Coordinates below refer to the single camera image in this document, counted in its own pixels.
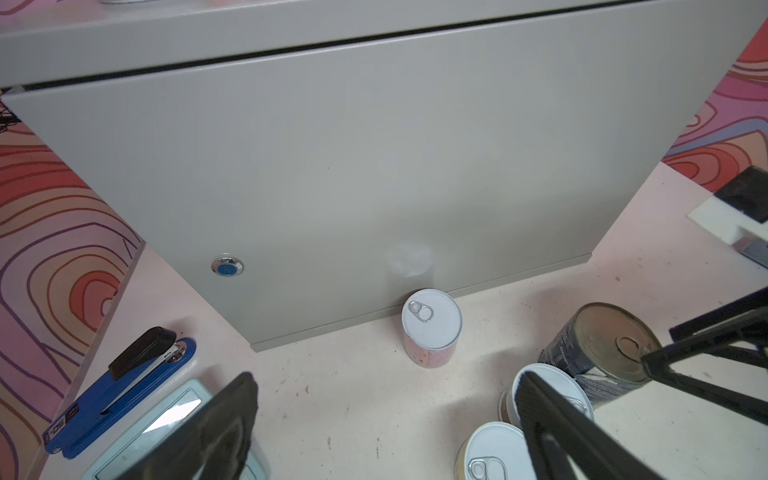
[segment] cabinet door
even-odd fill
[[[5,100],[263,348],[585,260],[766,13],[641,2]]]

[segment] can lid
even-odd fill
[[[661,343],[636,316],[610,303],[589,303],[576,313],[574,331],[596,367],[628,382],[648,381],[640,357]]]
[[[536,479],[522,430],[503,422],[486,423],[469,437],[464,468],[468,480]]]
[[[531,365],[526,365],[520,369],[515,376],[515,381],[512,382],[512,388],[510,389],[512,395],[507,395],[507,412],[511,412],[513,408],[515,409],[515,413],[518,411],[518,404],[514,401],[514,398],[515,393],[520,386],[520,378],[525,372],[535,372],[542,380],[548,383],[549,386],[555,389],[560,395],[564,396],[565,399],[576,407],[578,411],[584,413],[588,419],[594,421],[592,404],[590,403],[587,394],[584,393],[584,390],[582,390],[579,384],[576,383],[576,380],[558,367],[546,363],[532,363]]]
[[[462,311],[447,293],[419,290],[402,307],[406,335],[425,349],[441,349],[453,343],[462,331]]]

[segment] white table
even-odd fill
[[[74,460],[52,456],[42,478],[79,478],[130,424],[189,378],[218,392],[251,371],[259,384],[254,450],[270,478],[453,478],[459,446],[496,420],[518,369],[582,304],[615,303],[663,344],[667,329],[768,285],[768,271],[684,215],[708,195],[660,164],[580,266],[457,299],[464,329],[439,369],[403,352],[399,317],[254,353],[147,247],[85,374],[89,386],[151,326],[197,341],[195,357]],[[764,370],[700,358],[681,369],[768,399]],[[666,478],[765,478],[768,427],[652,383],[595,412],[598,425]]]

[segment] white can lid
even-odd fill
[[[508,423],[486,423],[469,437],[464,457],[467,480],[535,480],[523,432]]]
[[[441,349],[453,343],[462,331],[462,311],[445,292],[419,290],[402,307],[402,328],[416,345]]]
[[[590,403],[587,394],[581,389],[581,386],[566,372],[563,372],[556,366],[548,365],[547,363],[532,363],[531,365],[526,365],[520,369],[515,376],[515,381],[512,382],[512,394],[507,395],[507,412],[511,411],[511,406],[513,405],[515,413],[518,412],[518,404],[515,402],[515,393],[520,386],[520,378],[525,372],[536,373],[542,380],[548,383],[549,386],[557,390],[560,395],[571,402],[577,410],[594,422],[594,410],[592,409],[592,404]]]

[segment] large can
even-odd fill
[[[447,293],[419,290],[402,307],[402,328],[402,343],[411,360],[435,368],[445,365],[456,350],[462,311]]]
[[[568,320],[538,361],[574,377],[594,407],[650,382],[640,357],[661,348],[636,316],[610,303],[588,303]]]
[[[503,422],[486,423],[462,444],[456,480],[536,480],[522,430]]]
[[[592,404],[584,390],[576,383],[576,380],[559,368],[547,365],[546,363],[532,363],[520,369],[515,376],[515,381],[502,392],[498,399],[498,419],[500,421],[511,423],[517,427],[520,426],[520,414],[518,414],[518,404],[515,402],[515,393],[518,391],[520,379],[525,372],[533,372],[540,376],[542,380],[568,400],[579,412],[594,422]]]

